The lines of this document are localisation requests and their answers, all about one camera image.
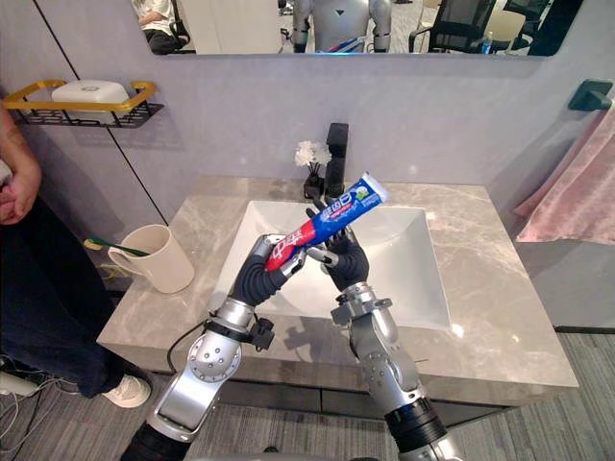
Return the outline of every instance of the toothpaste tube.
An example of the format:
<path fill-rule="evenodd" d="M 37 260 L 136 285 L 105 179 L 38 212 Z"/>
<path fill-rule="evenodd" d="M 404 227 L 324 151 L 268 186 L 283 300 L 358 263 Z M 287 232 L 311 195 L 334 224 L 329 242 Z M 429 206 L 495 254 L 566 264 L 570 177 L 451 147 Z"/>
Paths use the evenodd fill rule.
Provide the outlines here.
<path fill-rule="evenodd" d="M 275 271 L 297 253 L 301 247 L 312 247 L 335 235 L 360 215 L 385 202 L 388 193 L 369 173 L 320 213 L 287 235 L 274 247 L 266 271 Z"/>

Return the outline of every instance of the mug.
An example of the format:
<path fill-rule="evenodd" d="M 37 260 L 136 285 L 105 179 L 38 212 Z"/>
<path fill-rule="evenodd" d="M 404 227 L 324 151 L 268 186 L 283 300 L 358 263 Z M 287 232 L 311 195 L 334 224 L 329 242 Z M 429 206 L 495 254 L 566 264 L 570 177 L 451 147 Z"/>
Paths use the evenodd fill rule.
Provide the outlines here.
<path fill-rule="evenodd" d="M 180 291 L 194 279 L 194 267 L 167 226 L 152 224 L 134 230 L 120 245 L 149 253 L 135 256 L 114 247 L 108 251 L 115 264 L 144 276 L 161 293 Z"/>

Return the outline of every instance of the tattoo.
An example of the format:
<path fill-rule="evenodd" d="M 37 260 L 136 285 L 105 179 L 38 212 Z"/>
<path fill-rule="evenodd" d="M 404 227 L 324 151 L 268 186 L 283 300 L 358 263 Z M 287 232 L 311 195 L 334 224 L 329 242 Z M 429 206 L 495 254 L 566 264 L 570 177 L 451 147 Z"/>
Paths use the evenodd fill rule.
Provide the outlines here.
<path fill-rule="evenodd" d="M 21 131 L 17 127 L 12 127 L 7 131 L 7 139 L 11 144 L 17 147 L 27 145 L 26 138 L 23 137 L 23 134 L 21 134 Z"/>

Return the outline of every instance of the white sneaker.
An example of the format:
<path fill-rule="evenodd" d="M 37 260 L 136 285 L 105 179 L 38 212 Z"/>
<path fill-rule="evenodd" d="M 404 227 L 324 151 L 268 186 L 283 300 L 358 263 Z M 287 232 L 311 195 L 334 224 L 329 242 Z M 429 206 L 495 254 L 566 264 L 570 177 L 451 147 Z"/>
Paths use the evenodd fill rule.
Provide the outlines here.
<path fill-rule="evenodd" d="M 152 388 L 143 379 L 124 375 L 117 387 L 103 394 L 117 406 L 137 408 L 149 399 Z"/>

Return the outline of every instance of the pink towel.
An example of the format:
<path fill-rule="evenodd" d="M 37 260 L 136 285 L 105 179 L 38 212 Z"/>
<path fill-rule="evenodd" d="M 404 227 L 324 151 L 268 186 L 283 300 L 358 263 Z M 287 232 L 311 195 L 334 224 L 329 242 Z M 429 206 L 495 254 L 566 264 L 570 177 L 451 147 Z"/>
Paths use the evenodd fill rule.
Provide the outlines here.
<path fill-rule="evenodd" d="M 596 116 L 547 181 L 514 212 L 529 218 L 518 242 L 569 238 L 615 244 L 614 108 Z"/>

